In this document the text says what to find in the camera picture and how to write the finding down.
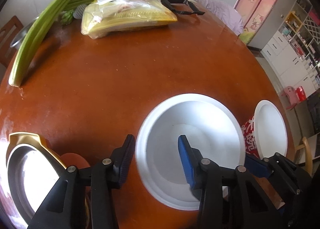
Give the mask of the small white paper bowl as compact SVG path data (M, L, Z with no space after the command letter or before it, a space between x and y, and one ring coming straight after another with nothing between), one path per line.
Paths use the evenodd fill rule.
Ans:
M276 153L287 154L287 131L284 119L276 106L261 100L252 117L241 127L247 154L259 159L269 158Z

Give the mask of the large white paper bowl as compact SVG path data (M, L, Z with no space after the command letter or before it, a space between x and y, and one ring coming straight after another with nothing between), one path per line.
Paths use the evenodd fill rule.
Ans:
M159 202L182 211L196 211L199 200L186 181L178 137L204 158L234 169L245 163L245 142L235 116L219 101L202 94L180 94L164 100L140 127L135 158L140 178Z

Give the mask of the light wooden chair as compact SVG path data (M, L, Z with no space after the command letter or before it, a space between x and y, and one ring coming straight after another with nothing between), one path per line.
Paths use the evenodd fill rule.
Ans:
M300 150L304 150L305 170L310 176L312 176L312 169L313 169L312 154L311 154L310 145L308 143L308 139L306 137L302 137L302 144L295 147L295 154L297 154L298 151Z

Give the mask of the pink kids stool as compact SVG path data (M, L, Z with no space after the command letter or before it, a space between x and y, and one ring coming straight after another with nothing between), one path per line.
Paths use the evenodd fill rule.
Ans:
M292 86L285 87L281 95L286 96L289 101L290 105L286 108L287 110L293 109L297 104L300 103L296 90Z

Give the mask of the red plastic stool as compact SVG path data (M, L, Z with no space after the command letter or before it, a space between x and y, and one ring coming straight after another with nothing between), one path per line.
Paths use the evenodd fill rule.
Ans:
M304 88L302 86L296 88L296 95L298 97L299 102L303 102L307 99Z

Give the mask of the white shelf cabinet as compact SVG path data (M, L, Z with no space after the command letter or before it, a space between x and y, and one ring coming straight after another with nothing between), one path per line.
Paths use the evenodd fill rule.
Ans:
M307 97L319 89L319 37L319 16L313 5L296 0L261 50L282 86L302 87Z

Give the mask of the lilac cloth on chair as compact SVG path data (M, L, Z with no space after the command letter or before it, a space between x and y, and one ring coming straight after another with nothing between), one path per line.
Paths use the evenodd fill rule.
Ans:
M235 35L239 36L244 32L244 24L241 15L232 6L220 0L195 0L208 9L225 25L231 29Z

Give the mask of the long celery bunch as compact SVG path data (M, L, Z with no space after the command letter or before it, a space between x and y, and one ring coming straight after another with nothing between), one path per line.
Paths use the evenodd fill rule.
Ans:
M40 44L58 15L71 0L53 0L32 24L17 51L8 84L20 87Z

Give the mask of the steel basin behind celery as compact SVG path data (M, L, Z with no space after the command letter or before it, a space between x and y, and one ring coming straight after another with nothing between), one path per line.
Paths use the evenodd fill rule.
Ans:
M12 42L10 43L10 48L15 48L18 50L27 35L27 32L30 30L33 23L39 18L39 16L35 17L27 26L24 26L13 38Z

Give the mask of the brown wooden chair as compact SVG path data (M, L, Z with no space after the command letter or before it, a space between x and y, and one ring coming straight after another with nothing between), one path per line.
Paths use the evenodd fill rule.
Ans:
M1 27L0 61L4 67L8 67L15 53L15 49L10 47L14 37L23 28L22 23L14 15L3 27Z

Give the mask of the bag of yellow noodles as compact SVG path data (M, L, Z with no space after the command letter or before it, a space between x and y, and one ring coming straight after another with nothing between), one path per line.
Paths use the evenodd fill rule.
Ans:
M81 33L91 39L111 32L165 26L177 17L161 0L95 0L82 15Z

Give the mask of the black folding bracket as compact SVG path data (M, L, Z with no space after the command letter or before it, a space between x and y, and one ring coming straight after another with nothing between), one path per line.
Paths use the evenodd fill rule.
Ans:
M204 15L193 2L189 0L161 0L162 4L175 14L179 15Z

